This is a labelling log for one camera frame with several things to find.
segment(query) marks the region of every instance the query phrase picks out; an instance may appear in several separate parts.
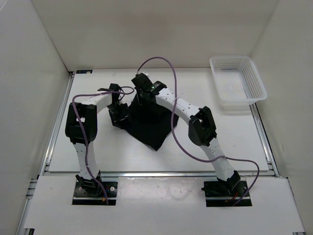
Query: black cloth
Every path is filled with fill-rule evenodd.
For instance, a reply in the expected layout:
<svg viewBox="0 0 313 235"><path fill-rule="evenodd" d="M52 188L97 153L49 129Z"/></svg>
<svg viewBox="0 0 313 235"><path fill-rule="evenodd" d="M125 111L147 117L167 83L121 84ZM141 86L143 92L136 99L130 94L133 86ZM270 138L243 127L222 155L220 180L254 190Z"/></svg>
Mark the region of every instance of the black cloth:
<svg viewBox="0 0 313 235"><path fill-rule="evenodd" d="M140 142L158 150L171 132L172 112L155 103L139 105L136 97L128 112L131 124L125 130ZM174 116L174 127L178 118Z"/></svg>

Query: white floor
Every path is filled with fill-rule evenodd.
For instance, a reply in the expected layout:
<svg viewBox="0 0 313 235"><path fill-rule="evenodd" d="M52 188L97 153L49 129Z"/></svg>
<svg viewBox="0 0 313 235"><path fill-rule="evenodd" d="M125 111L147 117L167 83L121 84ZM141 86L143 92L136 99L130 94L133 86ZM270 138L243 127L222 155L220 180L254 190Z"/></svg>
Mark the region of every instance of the white floor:
<svg viewBox="0 0 313 235"><path fill-rule="evenodd" d="M35 235L292 235L304 232L286 179L260 178L252 207L207 208L203 178L119 178L116 206L71 204L73 176L40 177L25 222Z"/></svg>
<svg viewBox="0 0 313 235"><path fill-rule="evenodd" d="M160 80L170 89L174 88L170 69L148 71L152 82ZM131 79L135 70L94 70L91 74L76 74L67 105L76 94L92 94L99 88L108 88L110 83L133 86ZM268 170L264 150L250 110L237 114L227 113L219 106L211 69L177 69L178 94L184 100L199 106L208 106L217 126L218 139L226 156L256 161L261 170ZM134 95L125 96L130 104ZM63 116L57 138L51 172L78 172L79 165L74 147L65 136L67 108ZM181 144L192 154L206 159L200 148L188 138L188 126L182 119L176 127ZM108 110L98 114L98 135L94 143L96 160L101 171L213 171L211 164L203 164L190 159L176 145L169 135L163 146L154 151L140 143L126 131L113 127ZM254 171L253 164L231 162L238 171Z"/></svg>

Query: gray wall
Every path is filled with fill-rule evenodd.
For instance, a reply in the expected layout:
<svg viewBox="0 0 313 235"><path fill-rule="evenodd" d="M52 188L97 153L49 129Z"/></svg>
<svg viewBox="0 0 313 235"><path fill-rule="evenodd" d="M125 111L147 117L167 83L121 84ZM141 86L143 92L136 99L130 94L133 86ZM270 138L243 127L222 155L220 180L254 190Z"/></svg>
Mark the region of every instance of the gray wall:
<svg viewBox="0 0 313 235"><path fill-rule="evenodd" d="M30 0L0 0L0 7L0 234L11 235L37 177L68 72Z"/></svg>
<svg viewBox="0 0 313 235"><path fill-rule="evenodd" d="M207 68L250 55L278 0L32 0L67 68ZM163 68L162 61L149 67Z"/></svg>
<svg viewBox="0 0 313 235"><path fill-rule="evenodd" d="M258 107L279 171L313 234L313 1L281 0L252 58L268 93Z"/></svg>

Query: white plastic basket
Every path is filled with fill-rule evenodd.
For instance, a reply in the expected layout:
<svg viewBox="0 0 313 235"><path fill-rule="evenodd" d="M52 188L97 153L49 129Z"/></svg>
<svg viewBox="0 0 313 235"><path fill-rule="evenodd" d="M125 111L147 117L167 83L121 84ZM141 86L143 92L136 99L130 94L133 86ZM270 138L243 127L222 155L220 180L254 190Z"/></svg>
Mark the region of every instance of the white plastic basket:
<svg viewBox="0 0 313 235"><path fill-rule="evenodd" d="M248 56L215 56L210 58L210 65L223 107L246 106L266 99L259 73Z"/></svg>

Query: perforated basket bottom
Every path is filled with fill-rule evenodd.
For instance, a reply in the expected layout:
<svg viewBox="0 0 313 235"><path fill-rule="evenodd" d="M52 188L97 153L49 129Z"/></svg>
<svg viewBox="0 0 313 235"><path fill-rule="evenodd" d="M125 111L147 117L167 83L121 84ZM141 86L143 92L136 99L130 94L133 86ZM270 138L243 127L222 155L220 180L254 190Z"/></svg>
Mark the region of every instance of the perforated basket bottom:
<svg viewBox="0 0 313 235"><path fill-rule="evenodd" d="M242 73L239 71L217 72L216 82L220 89L220 96L226 100L248 99Z"/></svg>

